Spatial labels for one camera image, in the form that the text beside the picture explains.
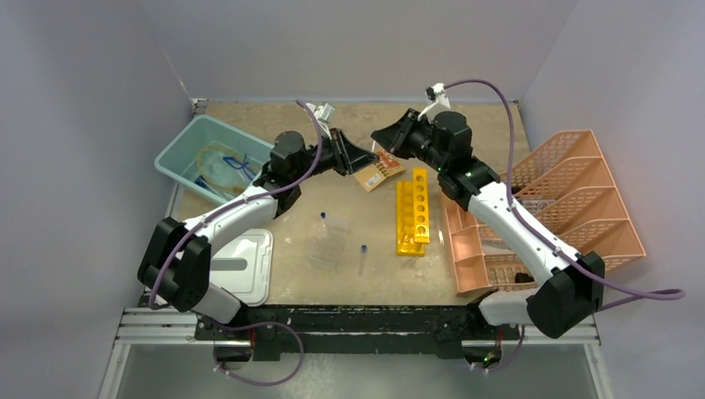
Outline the yellow test tube rack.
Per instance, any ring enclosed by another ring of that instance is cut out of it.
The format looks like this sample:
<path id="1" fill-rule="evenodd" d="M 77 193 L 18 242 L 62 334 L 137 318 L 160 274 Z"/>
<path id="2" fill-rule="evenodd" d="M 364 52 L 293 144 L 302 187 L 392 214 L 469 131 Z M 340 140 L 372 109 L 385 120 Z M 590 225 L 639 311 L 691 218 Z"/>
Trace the yellow test tube rack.
<path id="1" fill-rule="evenodd" d="M 396 254 L 425 255 L 430 243 L 429 195 L 427 172 L 414 168 L 410 180 L 396 185 Z"/>

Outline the yellow rubber tube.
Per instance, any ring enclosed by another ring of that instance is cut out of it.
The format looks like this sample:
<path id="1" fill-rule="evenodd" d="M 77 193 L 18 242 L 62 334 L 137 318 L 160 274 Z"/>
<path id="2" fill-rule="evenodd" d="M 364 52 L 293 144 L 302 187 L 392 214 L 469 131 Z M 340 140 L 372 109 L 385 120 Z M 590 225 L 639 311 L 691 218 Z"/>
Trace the yellow rubber tube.
<path id="1" fill-rule="evenodd" d="M 235 170 L 226 165 L 224 156 L 234 156 L 238 160 L 244 158 L 223 145 L 211 144 L 200 149 L 196 156 L 196 166 L 199 175 L 211 188 L 238 194 L 250 183 L 240 170 Z"/>

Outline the white plastic bin lid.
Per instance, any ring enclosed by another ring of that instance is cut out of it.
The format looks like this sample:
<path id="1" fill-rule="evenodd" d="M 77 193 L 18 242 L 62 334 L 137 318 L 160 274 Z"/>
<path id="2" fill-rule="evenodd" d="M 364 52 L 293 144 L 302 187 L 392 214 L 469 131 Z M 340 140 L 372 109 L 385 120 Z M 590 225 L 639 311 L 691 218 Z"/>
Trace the white plastic bin lid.
<path id="1" fill-rule="evenodd" d="M 210 282 L 251 307 L 269 298 L 274 237 L 267 229 L 250 229 L 220 249 L 211 260 Z"/>

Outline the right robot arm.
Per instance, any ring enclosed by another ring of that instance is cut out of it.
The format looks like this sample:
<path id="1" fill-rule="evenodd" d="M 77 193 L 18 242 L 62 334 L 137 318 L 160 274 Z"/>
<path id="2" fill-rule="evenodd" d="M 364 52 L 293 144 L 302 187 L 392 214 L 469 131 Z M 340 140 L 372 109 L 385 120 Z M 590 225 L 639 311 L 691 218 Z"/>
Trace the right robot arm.
<path id="1" fill-rule="evenodd" d="M 535 289 L 495 291 L 475 301 L 466 317 L 473 336 L 486 338 L 499 325 L 516 324 L 559 338 L 600 308 L 604 290 L 586 274 L 603 277 L 602 258 L 581 254 L 523 208 L 508 183 L 473 155 L 465 116 L 442 111 L 427 119 L 409 109 L 371 137 L 391 155 L 431 167 L 441 192 L 498 234 L 534 278 Z"/>

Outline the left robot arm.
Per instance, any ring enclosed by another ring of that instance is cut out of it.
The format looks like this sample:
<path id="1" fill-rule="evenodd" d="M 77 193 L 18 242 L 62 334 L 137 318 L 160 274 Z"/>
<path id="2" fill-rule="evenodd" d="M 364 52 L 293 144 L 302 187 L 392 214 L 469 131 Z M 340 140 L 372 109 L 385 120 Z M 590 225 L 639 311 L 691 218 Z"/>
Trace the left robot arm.
<path id="1" fill-rule="evenodd" d="M 301 195 L 307 178 L 333 170 L 353 175 L 379 159 L 378 154 L 353 144 L 339 129 L 306 145 L 297 131 L 279 134 L 259 176 L 235 199 L 199 217 L 180 222 L 171 217 L 155 227 L 137 272 L 150 290 L 147 305 L 194 312 L 215 320 L 226 339 L 247 332 L 245 304 L 235 294 L 210 280 L 211 259 L 226 244 L 249 229 L 287 212 Z"/>

